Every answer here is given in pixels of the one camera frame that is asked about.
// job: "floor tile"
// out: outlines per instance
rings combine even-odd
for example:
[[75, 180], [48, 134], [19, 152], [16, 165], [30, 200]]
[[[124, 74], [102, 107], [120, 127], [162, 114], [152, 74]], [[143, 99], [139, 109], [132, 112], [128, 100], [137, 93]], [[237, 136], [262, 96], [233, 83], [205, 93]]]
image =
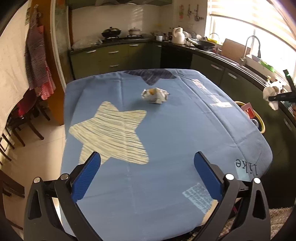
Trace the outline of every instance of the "floor tile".
[[[65, 146], [64, 126], [58, 126], [53, 120], [47, 121], [42, 115], [32, 120], [36, 129], [44, 136], [40, 140], [26, 125], [18, 131], [26, 146], [23, 147], [12, 135], [15, 141], [15, 149], [7, 148], [6, 153], [12, 161], [3, 160], [1, 169], [12, 179], [25, 187], [25, 198], [15, 195], [4, 196], [4, 208], [6, 217], [19, 226], [23, 226], [27, 196], [32, 181], [35, 177], [43, 180], [54, 180], [60, 176], [62, 154]], [[59, 203], [54, 202], [59, 214]]]

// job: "window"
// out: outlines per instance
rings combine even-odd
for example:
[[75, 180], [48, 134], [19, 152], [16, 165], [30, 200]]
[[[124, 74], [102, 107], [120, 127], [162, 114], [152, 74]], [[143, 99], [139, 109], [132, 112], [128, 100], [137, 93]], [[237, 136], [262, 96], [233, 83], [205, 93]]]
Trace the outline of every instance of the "window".
[[[294, 79], [296, 75], [296, 51], [289, 45], [276, 38], [272, 34], [265, 32], [251, 24], [247, 24], [238, 20], [210, 16], [211, 27], [208, 31], [215, 32], [220, 37], [220, 42], [223, 43], [225, 39], [230, 39], [240, 44], [245, 45], [249, 36], [255, 34], [261, 43], [261, 59], [267, 64], [274, 67], [276, 72], [283, 76], [283, 70], [287, 69]], [[248, 47], [252, 49], [251, 53], [257, 56], [258, 41], [249, 39]]]

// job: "green cabinet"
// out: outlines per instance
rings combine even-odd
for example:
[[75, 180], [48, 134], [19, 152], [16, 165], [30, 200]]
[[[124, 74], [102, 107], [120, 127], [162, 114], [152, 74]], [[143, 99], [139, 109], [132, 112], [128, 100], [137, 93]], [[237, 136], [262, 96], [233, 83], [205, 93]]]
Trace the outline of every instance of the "green cabinet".
[[152, 69], [160, 68], [161, 47], [162, 46], [159, 43], [152, 44], [152, 60], [151, 60]]
[[217, 86], [220, 85], [224, 67], [212, 62], [206, 58], [200, 57], [196, 54], [192, 56], [191, 69], [195, 69], [201, 72], [209, 80], [215, 83]]
[[273, 156], [268, 172], [261, 178], [269, 208], [291, 207], [296, 197], [296, 128], [282, 110], [277, 112], [284, 148]]
[[152, 57], [152, 43], [111, 45], [70, 55], [75, 79], [123, 70], [150, 69]]
[[151, 68], [151, 43], [133, 43], [128, 45], [129, 69]]
[[99, 49], [83, 51], [70, 56], [75, 79], [100, 74]]
[[285, 147], [285, 136], [281, 130], [281, 125], [284, 122], [280, 112], [272, 110], [268, 102], [263, 100], [262, 91], [248, 80], [228, 69], [224, 71], [220, 88], [234, 101], [251, 103], [265, 124], [266, 130], [263, 136], [268, 142], [273, 156], [279, 154]]
[[273, 161], [262, 184], [269, 208], [290, 207], [294, 204], [296, 189], [296, 128], [281, 110], [272, 110], [263, 100], [262, 91], [238, 74], [225, 69], [220, 88], [233, 100], [250, 102], [265, 124], [263, 136], [268, 142]]

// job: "white kettle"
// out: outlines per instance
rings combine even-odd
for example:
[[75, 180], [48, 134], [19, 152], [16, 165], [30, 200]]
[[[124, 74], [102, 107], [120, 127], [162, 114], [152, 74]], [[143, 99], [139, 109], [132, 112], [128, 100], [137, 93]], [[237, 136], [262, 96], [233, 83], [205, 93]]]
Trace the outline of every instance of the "white kettle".
[[181, 27], [174, 28], [172, 35], [173, 35], [172, 42], [174, 44], [184, 44], [185, 35], [183, 34], [183, 29]]

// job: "frying pan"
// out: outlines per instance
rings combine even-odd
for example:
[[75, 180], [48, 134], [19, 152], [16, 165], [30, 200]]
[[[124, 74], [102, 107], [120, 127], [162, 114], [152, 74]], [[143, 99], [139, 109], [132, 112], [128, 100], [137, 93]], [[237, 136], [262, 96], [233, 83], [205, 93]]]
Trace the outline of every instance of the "frying pan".
[[192, 43], [196, 48], [200, 50], [210, 51], [215, 47], [215, 44], [207, 41], [201, 41], [201, 40], [191, 39], [191, 38], [186, 38], [186, 41]]

